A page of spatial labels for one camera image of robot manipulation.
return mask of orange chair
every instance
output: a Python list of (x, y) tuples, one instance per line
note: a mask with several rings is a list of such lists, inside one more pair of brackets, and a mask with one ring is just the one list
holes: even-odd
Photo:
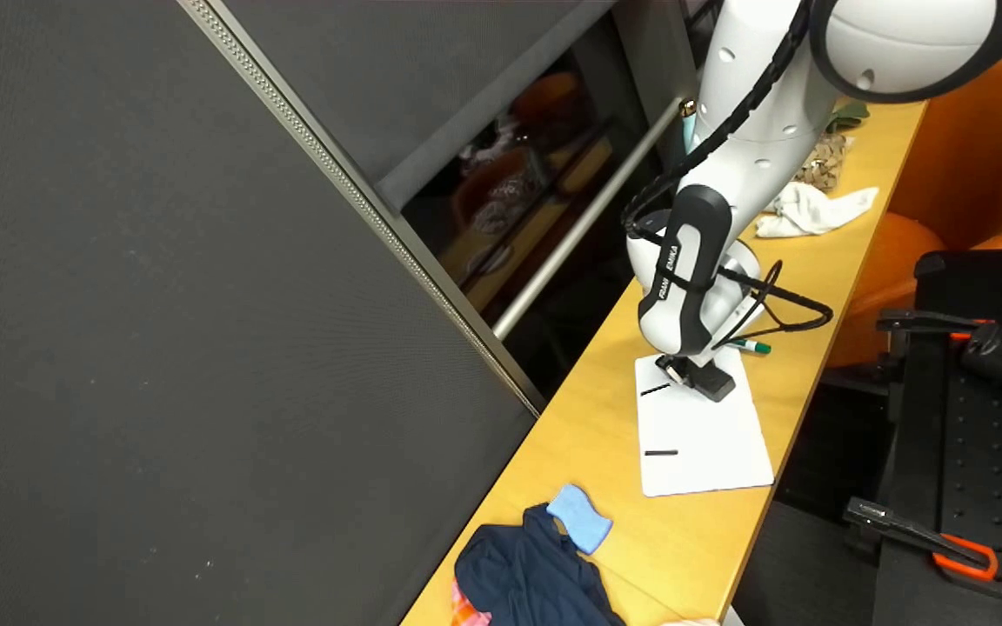
[(1002, 252), (1002, 64), (926, 105), (840, 317), (832, 370), (883, 356), (877, 317), (910, 307), (910, 268), (930, 252)]

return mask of sheet of paper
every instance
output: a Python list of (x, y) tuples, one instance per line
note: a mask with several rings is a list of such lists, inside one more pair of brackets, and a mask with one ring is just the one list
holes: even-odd
[(736, 384), (720, 405), (676, 385), (654, 362), (637, 360), (641, 491), (667, 497), (773, 484), (740, 352), (714, 360)]

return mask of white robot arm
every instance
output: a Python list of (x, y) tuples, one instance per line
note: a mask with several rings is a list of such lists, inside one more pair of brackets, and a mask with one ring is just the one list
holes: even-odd
[(839, 91), (923, 101), (999, 57), (1002, 0), (725, 0), (688, 171), (671, 207), (651, 212), (651, 194), (628, 216), (641, 331), (662, 370), (714, 402), (730, 389), (710, 360), (758, 312), (758, 266), (736, 235), (808, 162)]

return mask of metal rod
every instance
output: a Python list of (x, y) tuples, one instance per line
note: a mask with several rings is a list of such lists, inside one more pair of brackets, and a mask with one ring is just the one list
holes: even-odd
[(556, 243), (556, 252), (540, 266), (540, 271), (528, 278), (528, 286), (506, 302), (499, 321), (493, 323), (493, 339), (503, 343), (510, 329), (528, 312), (528, 307), (540, 301), (549, 278), (563, 268), (563, 263), (573, 254), (582, 237), (597, 222), (597, 216), (607, 210), (616, 191), (627, 185), (627, 178), (641, 169), (641, 162), (654, 150), (654, 142), (665, 136), (665, 130), (677, 118), (686, 97), (676, 97), (665, 115), (644, 133), (644, 141), (631, 148), (631, 155), (612, 171), (605, 190), (590, 198), (590, 207), (582, 212), (582, 221), (568, 231), (568, 237)]

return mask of gray panel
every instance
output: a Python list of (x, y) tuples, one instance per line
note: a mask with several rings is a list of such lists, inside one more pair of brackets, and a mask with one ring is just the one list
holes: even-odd
[(353, 169), (404, 207), (612, 0), (226, 0)]
[(0, 0), (0, 623), (396, 623), (528, 416), (159, 0)]

